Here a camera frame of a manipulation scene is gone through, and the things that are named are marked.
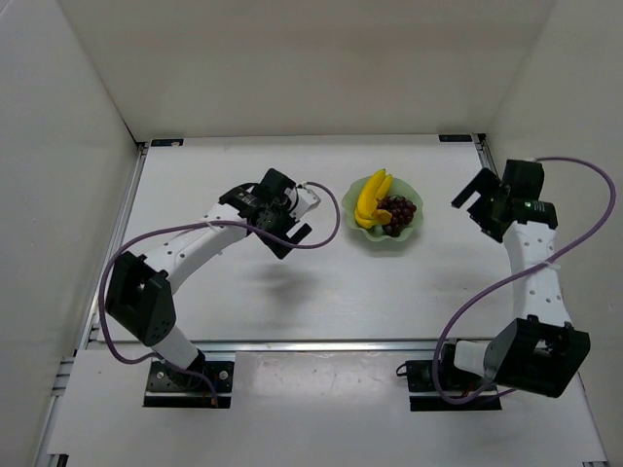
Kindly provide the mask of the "yellow fake banana bunch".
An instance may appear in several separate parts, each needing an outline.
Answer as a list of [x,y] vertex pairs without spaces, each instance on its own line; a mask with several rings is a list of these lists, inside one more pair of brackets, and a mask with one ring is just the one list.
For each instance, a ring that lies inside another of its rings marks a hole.
[[377,171],[367,180],[359,193],[354,210],[354,219],[359,227],[370,230],[389,221],[390,214],[387,211],[380,211],[378,203],[387,195],[392,181],[393,177],[384,169]]

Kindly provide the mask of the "dark red fake grapes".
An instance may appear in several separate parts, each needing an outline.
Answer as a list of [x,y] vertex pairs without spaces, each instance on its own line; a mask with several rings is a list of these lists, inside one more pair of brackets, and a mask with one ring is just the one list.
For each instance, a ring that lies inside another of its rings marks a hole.
[[382,224],[383,234],[398,237],[414,220],[418,208],[407,198],[391,196],[382,198],[378,203],[380,211],[390,214],[389,221]]

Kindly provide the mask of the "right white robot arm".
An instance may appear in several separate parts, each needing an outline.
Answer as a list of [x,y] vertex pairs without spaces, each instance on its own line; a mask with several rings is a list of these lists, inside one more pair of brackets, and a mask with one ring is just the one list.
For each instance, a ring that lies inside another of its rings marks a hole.
[[497,384],[558,398],[591,348],[589,335],[573,327],[563,300],[554,267],[561,254],[555,247],[558,218],[555,206],[539,198],[543,184],[541,163],[509,160],[501,176],[482,169],[452,202],[460,208],[473,194],[479,196],[467,211],[484,234],[506,249],[511,274],[498,284],[513,288],[513,318],[488,343],[457,341],[449,363],[441,357],[444,344],[436,344],[432,383],[450,405],[472,399],[445,393],[444,370],[478,377],[482,385],[476,395]]

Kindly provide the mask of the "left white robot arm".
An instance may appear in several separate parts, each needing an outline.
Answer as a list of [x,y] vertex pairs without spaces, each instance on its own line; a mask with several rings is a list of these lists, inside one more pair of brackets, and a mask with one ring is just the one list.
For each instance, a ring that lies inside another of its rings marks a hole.
[[319,203],[310,188],[269,169],[260,182],[226,192],[198,223],[162,245],[121,254],[112,266],[105,312],[157,353],[177,383],[200,381],[205,359],[176,324],[174,294],[207,261],[250,234],[284,258],[311,232],[300,220]]

